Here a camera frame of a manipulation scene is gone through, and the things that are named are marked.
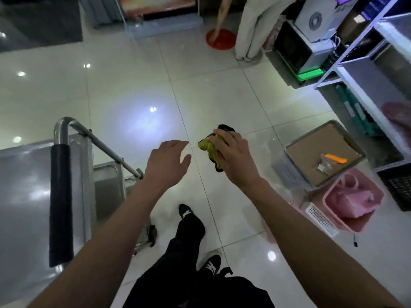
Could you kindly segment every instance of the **white label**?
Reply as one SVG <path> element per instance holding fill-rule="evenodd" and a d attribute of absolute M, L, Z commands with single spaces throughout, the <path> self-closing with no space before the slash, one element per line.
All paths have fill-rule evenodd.
<path fill-rule="evenodd" d="M 359 103 L 356 103 L 356 104 L 354 105 L 354 107 L 357 109 L 357 112 L 358 112 L 361 120 L 365 120 L 366 117 L 365 117 L 364 111 L 362 111 L 362 108 L 361 108 L 360 104 L 359 104 Z"/>
<path fill-rule="evenodd" d="M 351 116 L 351 118 L 354 118 L 356 116 L 354 109 L 350 106 L 350 104 L 346 101 L 344 103 L 345 108 L 348 111 L 348 114 Z"/>

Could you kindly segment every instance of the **white pants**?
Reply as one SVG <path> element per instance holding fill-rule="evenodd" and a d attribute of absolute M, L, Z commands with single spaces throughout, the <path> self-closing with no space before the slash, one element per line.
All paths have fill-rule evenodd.
<path fill-rule="evenodd" d="M 247 0 L 235 42 L 237 57 L 253 58 L 260 51 L 281 13 L 296 0 Z"/>

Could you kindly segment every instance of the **red round base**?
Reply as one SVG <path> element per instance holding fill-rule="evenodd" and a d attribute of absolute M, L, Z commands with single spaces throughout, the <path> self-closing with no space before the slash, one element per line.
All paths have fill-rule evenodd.
<path fill-rule="evenodd" d="M 216 50 L 230 50 L 235 45 L 235 40 L 237 39 L 237 35 L 228 31 L 227 29 L 221 29 L 220 34 L 218 35 L 217 39 L 215 39 L 214 43 L 211 44 L 210 38 L 214 33 L 214 29 L 209 31 L 205 36 L 207 44 Z"/>

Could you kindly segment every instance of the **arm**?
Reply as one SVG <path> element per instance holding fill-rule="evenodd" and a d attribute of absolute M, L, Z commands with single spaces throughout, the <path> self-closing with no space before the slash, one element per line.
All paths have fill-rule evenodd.
<path fill-rule="evenodd" d="M 307 295 L 318 307 L 403 308 L 331 238 L 295 211 L 260 177 L 248 143 L 234 132 L 209 138 L 227 177 L 253 202 Z"/>
<path fill-rule="evenodd" d="M 213 35 L 211 36 L 211 39 L 210 39 L 211 43 L 213 43 L 215 39 L 217 39 L 220 33 L 220 30 L 221 30 L 221 26 L 223 25 L 223 21 L 224 19 L 226 19 L 227 14 L 229 12 L 232 1 L 233 0 L 222 0 L 221 1 L 220 9 L 218 10 L 217 26 L 215 27 L 215 31 Z"/>
<path fill-rule="evenodd" d="M 187 172 L 191 155 L 180 163 L 187 144 L 163 142 L 151 152 L 145 178 L 29 308 L 110 307 L 151 210 Z"/>

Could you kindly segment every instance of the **hand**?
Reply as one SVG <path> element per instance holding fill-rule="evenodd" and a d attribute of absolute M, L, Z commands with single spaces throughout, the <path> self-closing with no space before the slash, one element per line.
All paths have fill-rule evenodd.
<path fill-rule="evenodd" d="M 169 140 L 151 151 L 144 180 L 150 181 L 162 191 L 181 181 L 191 162 L 191 155 L 188 154 L 180 163 L 181 152 L 187 144 L 186 140 Z"/>
<path fill-rule="evenodd" d="M 214 30 L 213 35 L 212 35 L 211 38 L 210 38 L 211 44 L 214 44 L 214 41 L 215 41 L 215 39 L 217 39 L 217 37 L 218 37 L 219 34 L 220 34 L 220 30 L 219 30 L 219 29 Z"/>
<path fill-rule="evenodd" d="M 217 149 L 217 159 L 228 179 L 240 189 L 248 187 L 261 179 L 248 147 L 248 141 L 237 132 L 214 130 L 224 141 L 210 136 L 210 141 Z"/>

